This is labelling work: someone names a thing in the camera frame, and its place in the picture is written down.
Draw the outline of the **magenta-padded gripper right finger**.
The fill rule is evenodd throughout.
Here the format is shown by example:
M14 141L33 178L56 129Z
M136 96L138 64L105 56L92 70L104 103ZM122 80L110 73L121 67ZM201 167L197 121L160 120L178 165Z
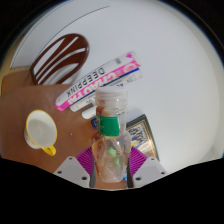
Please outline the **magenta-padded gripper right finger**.
M135 147L131 149L127 169L129 188L143 187L166 175L167 172L155 157L147 157Z

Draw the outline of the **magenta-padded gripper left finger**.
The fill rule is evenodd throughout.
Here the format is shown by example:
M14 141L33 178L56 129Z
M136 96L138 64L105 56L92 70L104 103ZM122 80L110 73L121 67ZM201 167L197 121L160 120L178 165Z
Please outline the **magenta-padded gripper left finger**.
M93 188L96 171L90 147L76 157L68 156L54 172L55 175L84 188Z

